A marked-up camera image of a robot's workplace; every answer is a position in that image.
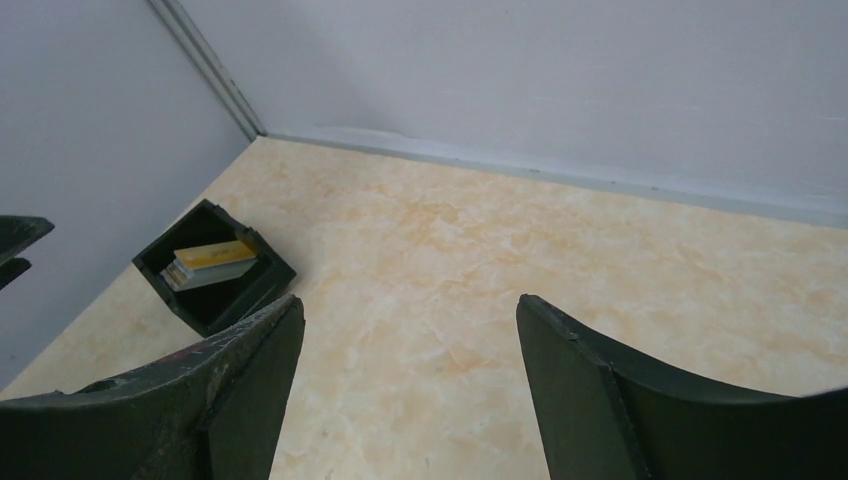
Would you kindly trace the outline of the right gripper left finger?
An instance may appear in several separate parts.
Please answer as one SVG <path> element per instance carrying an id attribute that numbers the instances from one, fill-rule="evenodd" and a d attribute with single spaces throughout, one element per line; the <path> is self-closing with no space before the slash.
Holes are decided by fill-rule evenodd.
<path id="1" fill-rule="evenodd" d="M 1 404 L 5 479 L 266 479 L 305 333 L 286 295 L 142 367 Z"/>

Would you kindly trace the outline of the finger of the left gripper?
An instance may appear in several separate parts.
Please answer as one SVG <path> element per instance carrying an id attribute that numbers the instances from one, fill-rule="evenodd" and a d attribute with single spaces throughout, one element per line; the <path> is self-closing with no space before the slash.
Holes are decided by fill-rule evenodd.
<path id="1" fill-rule="evenodd" d="M 44 217 L 1 216 L 1 286 L 4 289 L 31 266 L 20 254 L 49 234 L 55 225 Z"/>

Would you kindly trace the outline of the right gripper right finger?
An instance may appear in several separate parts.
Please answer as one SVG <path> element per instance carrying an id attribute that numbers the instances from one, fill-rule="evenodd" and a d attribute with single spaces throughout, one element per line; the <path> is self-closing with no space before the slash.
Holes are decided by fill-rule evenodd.
<path id="1" fill-rule="evenodd" d="M 672 366 L 536 295 L 517 330 L 554 479 L 843 479 L 847 392 L 793 397 Z"/>

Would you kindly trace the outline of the black card tray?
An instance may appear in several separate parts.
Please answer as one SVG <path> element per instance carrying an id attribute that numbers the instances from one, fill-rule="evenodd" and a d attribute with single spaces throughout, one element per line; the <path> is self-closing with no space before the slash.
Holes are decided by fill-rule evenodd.
<path id="1" fill-rule="evenodd" d="M 166 306 L 203 337 L 261 309 L 296 277 L 258 231 L 207 199 L 133 264 Z"/>

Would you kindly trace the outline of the grey card stack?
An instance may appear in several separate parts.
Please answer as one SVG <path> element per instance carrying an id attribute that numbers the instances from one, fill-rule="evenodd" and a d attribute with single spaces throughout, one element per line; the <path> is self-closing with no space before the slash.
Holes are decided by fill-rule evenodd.
<path id="1" fill-rule="evenodd" d="M 160 272 L 160 277 L 171 290 L 181 292 L 240 278 L 256 263 L 256 259 L 250 259 L 218 267 L 189 270 L 174 260 Z"/>

